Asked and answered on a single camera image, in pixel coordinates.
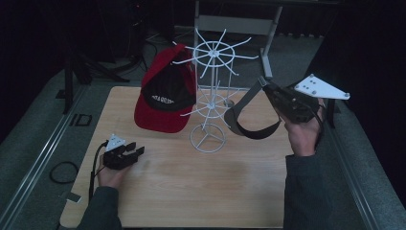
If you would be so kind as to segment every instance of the red baseball cap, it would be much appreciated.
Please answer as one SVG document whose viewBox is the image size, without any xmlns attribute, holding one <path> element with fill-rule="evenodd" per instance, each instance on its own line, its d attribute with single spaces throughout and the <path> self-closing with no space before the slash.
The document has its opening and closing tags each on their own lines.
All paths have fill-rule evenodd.
<svg viewBox="0 0 406 230">
<path fill-rule="evenodd" d="M 196 76 L 191 58 L 183 44 L 167 48 L 152 61 L 141 82 L 135 105 L 134 121 L 138 127 L 174 133 L 182 130 L 196 104 Z"/>
</svg>

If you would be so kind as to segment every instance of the person's right hand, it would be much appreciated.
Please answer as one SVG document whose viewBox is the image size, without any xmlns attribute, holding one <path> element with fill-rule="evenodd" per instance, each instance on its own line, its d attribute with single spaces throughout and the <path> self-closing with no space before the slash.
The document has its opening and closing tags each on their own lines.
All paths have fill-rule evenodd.
<svg viewBox="0 0 406 230">
<path fill-rule="evenodd" d="M 319 104 L 324 104 L 323 99 L 319 99 Z M 316 151 L 316 142 L 321 130 L 316 118 L 311 119 L 307 123 L 295 124 L 287 119 L 278 109 L 276 111 L 284 120 L 284 127 L 288 132 L 290 146 L 295 156 L 313 155 Z M 322 111 L 323 108 L 320 107 L 318 115 L 323 121 Z"/>
</svg>

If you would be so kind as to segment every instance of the sleeve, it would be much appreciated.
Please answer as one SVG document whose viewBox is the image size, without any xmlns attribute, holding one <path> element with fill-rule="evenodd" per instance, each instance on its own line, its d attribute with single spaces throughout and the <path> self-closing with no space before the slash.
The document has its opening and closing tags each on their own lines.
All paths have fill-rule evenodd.
<svg viewBox="0 0 406 230">
<path fill-rule="evenodd" d="M 331 229 L 331 203 L 318 155 L 288 155 L 286 169 L 283 229 Z"/>
<path fill-rule="evenodd" d="M 118 217 L 118 203 L 119 191 L 110 187 L 98 187 L 77 229 L 123 229 Z"/>
</svg>

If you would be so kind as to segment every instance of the wrist strap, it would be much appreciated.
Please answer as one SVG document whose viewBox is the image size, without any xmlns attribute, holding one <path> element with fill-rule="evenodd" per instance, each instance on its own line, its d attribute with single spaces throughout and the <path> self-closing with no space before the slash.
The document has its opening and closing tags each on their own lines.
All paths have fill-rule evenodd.
<svg viewBox="0 0 406 230">
<path fill-rule="evenodd" d="M 236 103 L 233 107 L 229 108 L 224 114 L 224 121 L 229 126 L 229 129 L 240 136 L 246 136 L 254 140 L 264 139 L 272 135 L 279 127 L 281 123 L 281 118 L 272 126 L 268 126 L 264 129 L 251 131 L 245 129 L 238 122 L 239 114 L 242 109 L 249 103 L 253 98 L 258 94 L 258 92 L 263 89 L 266 93 L 267 87 L 264 87 L 265 84 L 260 82 L 260 79 L 248 90 L 248 92 L 242 97 L 242 99 Z"/>
</svg>

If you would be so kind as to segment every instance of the wooden table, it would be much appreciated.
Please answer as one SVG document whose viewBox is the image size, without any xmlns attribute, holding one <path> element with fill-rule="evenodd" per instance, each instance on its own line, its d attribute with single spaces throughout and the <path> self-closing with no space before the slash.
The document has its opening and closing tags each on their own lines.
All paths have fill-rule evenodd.
<svg viewBox="0 0 406 230">
<path fill-rule="evenodd" d="M 235 135 L 216 119 L 226 143 L 216 152 L 204 153 L 190 141 L 191 131 L 204 122 L 198 113 L 179 133 L 137 127 L 133 113 L 139 93 L 139 87 L 111 90 L 72 189 L 82 199 L 66 203 L 62 226 L 79 224 L 87 207 L 95 152 L 114 133 L 127 143 L 146 147 L 120 189 L 123 227 L 282 227 L 284 157 L 291 153 L 283 126 L 266 139 L 251 140 Z M 231 99 L 238 102 L 244 94 L 238 91 Z M 242 111 L 239 122 L 257 130 L 277 119 L 260 92 Z"/>
</svg>

